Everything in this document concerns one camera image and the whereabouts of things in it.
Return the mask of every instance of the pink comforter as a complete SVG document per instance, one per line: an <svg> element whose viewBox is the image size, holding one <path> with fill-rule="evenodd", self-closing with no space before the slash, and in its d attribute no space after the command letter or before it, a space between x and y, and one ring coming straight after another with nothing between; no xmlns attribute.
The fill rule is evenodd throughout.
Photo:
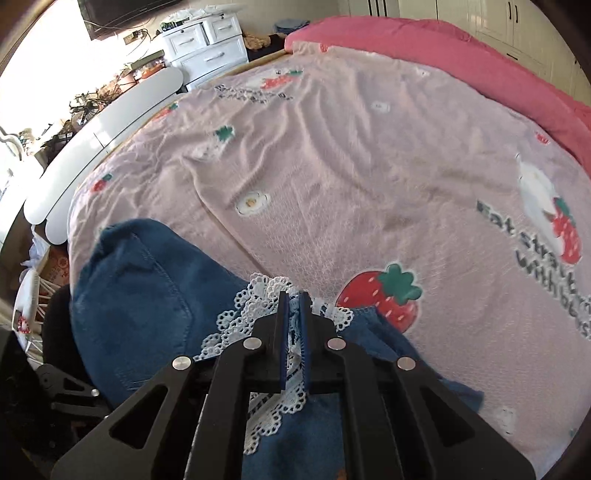
<svg viewBox="0 0 591 480"><path fill-rule="evenodd" d="M504 57L467 32L438 20L331 17L289 35L429 65L535 121L591 176L591 108Z"/></svg>
<svg viewBox="0 0 591 480"><path fill-rule="evenodd" d="M358 38L368 22L386 33ZM177 100L77 190L70 284L103 228L153 218L244 279L373 305L438 372L485 392L480 415L541 478L591 405L591 180L500 102L584 161L579 104L447 24L325 24L421 63L328 47L331 28L313 25L293 55ZM305 35L317 41L293 44ZM544 101L527 102L536 88Z"/></svg>

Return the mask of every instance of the wrinkled fabric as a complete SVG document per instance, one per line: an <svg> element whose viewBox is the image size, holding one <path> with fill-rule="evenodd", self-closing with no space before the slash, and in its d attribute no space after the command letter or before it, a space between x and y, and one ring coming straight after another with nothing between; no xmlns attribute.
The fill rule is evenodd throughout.
<svg viewBox="0 0 591 480"><path fill-rule="evenodd" d="M105 229L72 300L72 331L93 384L118 406L175 357L199 354L202 340L217 332L217 314L233 309L245 286L159 222L137 219ZM420 359L375 308L353 312L340 332L347 341L388 361ZM481 392L444 383L478 410ZM314 395L244 457L242 478L336 479L344 467L339 397Z"/></svg>
<svg viewBox="0 0 591 480"><path fill-rule="evenodd" d="M441 20L333 17L293 32L298 42L316 42L414 61L448 72L486 97L531 118L591 175L591 108L468 32Z"/></svg>
<svg viewBox="0 0 591 480"><path fill-rule="evenodd" d="M325 47L216 79L113 153L72 203L72 281L102 228L153 218L238 277L375 306L541 477L591 405L591 181L448 73Z"/></svg>

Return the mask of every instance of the drawer handle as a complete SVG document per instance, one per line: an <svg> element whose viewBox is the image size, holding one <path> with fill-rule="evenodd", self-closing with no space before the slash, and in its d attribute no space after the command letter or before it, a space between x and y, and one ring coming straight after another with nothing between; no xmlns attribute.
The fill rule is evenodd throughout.
<svg viewBox="0 0 591 480"><path fill-rule="evenodd" d="M212 60L215 60L215 59L221 59L225 54L226 54L226 52L221 51L220 53L218 53L214 57L211 57L210 59L207 59L206 61L212 61Z"/></svg>

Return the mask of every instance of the blue denim fabric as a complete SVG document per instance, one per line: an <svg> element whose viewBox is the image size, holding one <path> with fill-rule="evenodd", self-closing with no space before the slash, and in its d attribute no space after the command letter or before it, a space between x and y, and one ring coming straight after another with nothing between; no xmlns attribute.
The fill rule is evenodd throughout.
<svg viewBox="0 0 591 480"><path fill-rule="evenodd" d="M248 283L162 223L105 229L72 297L86 371L113 406L179 355L201 353L216 319Z"/></svg>
<svg viewBox="0 0 591 480"><path fill-rule="evenodd" d="M179 355L201 352L217 315L234 310L247 283L161 223L131 220L105 229L72 297L72 331L95 386L118 406ZM356 309L340 334L372 356L420 358L374 307ZM474 410L483 394L442 380ZM335 480L344 468L339 398L309 397L244 457L243 480Z"/></svg>

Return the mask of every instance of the white cabinet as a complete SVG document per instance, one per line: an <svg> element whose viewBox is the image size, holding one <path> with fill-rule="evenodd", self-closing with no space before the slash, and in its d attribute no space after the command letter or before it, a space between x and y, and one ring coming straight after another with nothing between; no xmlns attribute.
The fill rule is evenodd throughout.
<svg viewBox="0 0 591 480"><path fill-rule="evenodd" d="M437 19L472 32L468 3L469 0L437 0Z"/></svg>
<svg viewBox="0 0 591 480"><path fill-rule="evenodd" d="M156 39L164 59L183 72L183 85L201 83L248 62L236 15L212 15L167 30Z"/></svg>
<svg viewBox="0 0 591 480"><path fill-rule="evenodd" d="M489 37L513 45L513 6L504 0L472 0L480 3L476 29Z"/></svg>
<svg viewBox="0 0 591 480"><path fill-rule="evenodd" d="M478 38L480 41L483 41L487 45L490 45L492 48L501 52L503 55L506 55L507 58L534 72L538 77L544 78L546 76L546 66L544 64L534 60L522 51L513 48L511 45L501 42L496 38L489 37L488 35L481 32L476 34L476 38Z"/></svg>
<svg viewBox="0 0 591 480"><path fill-rule="evenodd" d="M398 7L403 18L437 18L436 0L398 0Z"/></svg>
<svg viewBox="0 0 591 480"><path fill-rule="evenodd" d="M341 13L438 18L469 32L556 88L591 105L591 85L531 0L339 0Z"/></svg>
<svg viewBox="0 0 591 480"><path fill-rule="evenodd" d="M530 0L512 0L513 46L533 59L546 63L554 43L554 26Z"/></svg>
<svg viewBox="0 0 591 480"><path fill-rule="evenodd" d="M579 62L576 62L573 68L570 94L575 100L591 106L591 85Z"/></svg>
<svg viewBox="0 0 591 480"><path fill-rule="evenodd" d="M400 17L399 2L402 0L339 0L339 13L353 16Z"/></svg>

